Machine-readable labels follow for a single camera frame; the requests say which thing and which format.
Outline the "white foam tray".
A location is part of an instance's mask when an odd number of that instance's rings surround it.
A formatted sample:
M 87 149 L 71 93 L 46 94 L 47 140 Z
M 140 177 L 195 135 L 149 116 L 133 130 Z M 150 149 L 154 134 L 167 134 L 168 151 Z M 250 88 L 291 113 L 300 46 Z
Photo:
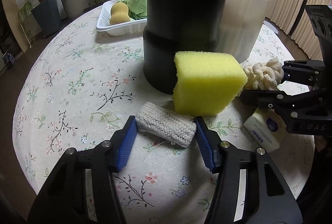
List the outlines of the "white foam tray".
M 111 36 L 123 36 L 125 34 L 143 32 L 144 27 L 147 23 L 146 18 L 141 20 L 131 19 L 129 22 L 110 25 L 111 8 L 113 7 L 114 4 L 120 1 L 122 0 L 111 0 L 105 2 L 102 5 L 96 24 L 96 30 L 98 32 L 108 33 Z

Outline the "plant in ribbed white pot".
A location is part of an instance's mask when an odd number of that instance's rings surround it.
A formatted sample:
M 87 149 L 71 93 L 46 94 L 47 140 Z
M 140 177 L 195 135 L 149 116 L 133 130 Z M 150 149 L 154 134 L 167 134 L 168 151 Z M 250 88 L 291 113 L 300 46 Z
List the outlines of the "plant in ribbed white pot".
M 74 20 L 83 13 L 82 0 L 61 0 L 61 2 L 68 19 Z

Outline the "black cylindrical container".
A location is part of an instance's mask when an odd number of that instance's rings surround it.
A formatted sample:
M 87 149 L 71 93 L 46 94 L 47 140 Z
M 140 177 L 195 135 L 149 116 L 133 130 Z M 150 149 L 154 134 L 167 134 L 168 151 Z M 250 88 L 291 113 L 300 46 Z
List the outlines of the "black cylindrical container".
M 168 95 L 173 93 L 177 83 L 176 52 L 216 51 L 225 1 L 147 1 L 144 75 L 153 88 Z

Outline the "cream knotted rope toy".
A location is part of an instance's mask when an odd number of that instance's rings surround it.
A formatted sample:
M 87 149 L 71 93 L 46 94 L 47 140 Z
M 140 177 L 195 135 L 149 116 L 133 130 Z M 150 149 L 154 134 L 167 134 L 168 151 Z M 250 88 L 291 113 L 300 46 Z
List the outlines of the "cream knotted rope toy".
M 268 90 L 276 91 L 284 78 L 282 63 L 277 57 L 266 63 L 256 63 L 243 67 L 248 81 L 244 86 L 245 90 Z

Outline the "blue box on floor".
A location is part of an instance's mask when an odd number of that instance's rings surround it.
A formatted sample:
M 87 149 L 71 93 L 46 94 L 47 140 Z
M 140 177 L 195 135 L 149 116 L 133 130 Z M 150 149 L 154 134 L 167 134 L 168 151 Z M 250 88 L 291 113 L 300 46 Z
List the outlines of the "blue box on floor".
M 16 59 L 9 51 L 5 52 L 5 54 L 2 56 L 2 59 L 8 69 L 12 68 L 15 65 Z

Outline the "beige knitted roll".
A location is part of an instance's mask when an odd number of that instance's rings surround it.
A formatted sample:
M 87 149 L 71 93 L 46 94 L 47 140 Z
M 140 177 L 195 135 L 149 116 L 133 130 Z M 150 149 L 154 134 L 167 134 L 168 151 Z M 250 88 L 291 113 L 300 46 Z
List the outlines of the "beige knitted roll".
M 183 148 L 188 148 L 196 133 L 193 119 L 175 111 L 145 103 L 136 114 L 139 131 L 148 132 Z

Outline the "yellow sponge block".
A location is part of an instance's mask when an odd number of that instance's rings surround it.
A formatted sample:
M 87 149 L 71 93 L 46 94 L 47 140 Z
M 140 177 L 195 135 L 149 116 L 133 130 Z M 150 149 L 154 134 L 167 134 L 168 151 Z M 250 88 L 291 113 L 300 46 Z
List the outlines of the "yellow sponge block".
M 175 111 L 182 115 L 215 116 L 243 89 L 248 77 L 227 53 L 181 51 L 175 54 Z

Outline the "yellow tissue pack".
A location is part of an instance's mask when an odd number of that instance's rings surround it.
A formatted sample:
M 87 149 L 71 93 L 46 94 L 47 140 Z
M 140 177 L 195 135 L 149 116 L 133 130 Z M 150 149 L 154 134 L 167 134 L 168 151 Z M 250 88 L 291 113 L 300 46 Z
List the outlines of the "yellow tissue pack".
M 258 107 L 243 126 L 268 153 L 277 150 L 286 135 L 285 123 L 271 109 Z

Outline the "translucent plastic container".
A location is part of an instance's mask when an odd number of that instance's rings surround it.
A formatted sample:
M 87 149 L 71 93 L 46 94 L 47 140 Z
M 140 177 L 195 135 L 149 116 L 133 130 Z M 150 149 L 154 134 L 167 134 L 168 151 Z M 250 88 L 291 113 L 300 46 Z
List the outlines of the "translucent plastic container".
M 257 40 L 270 0 L 226 0 L 219 28 L 217 52 L 242 63 Z

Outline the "tan gourd sponge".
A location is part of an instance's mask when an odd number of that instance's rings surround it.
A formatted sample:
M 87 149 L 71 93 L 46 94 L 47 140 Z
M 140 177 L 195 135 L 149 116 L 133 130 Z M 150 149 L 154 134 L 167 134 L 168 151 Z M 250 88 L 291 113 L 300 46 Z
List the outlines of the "tan gourd sponge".
M 129 22 L 131 19 L 129 17 L 129 8 L 123 2 L 115 3 L 111 10 L 110 25 L 120 24 L 124 22 Z

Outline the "green cloth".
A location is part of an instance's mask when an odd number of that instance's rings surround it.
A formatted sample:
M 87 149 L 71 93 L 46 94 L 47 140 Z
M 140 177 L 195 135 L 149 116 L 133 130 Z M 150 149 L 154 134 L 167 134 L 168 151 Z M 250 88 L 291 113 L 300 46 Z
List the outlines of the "green cloth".
M 148 0 L 127 0 L 126 4 L 129 9 L 129 16 L 134 20 L 147 18 L 147 1 Z

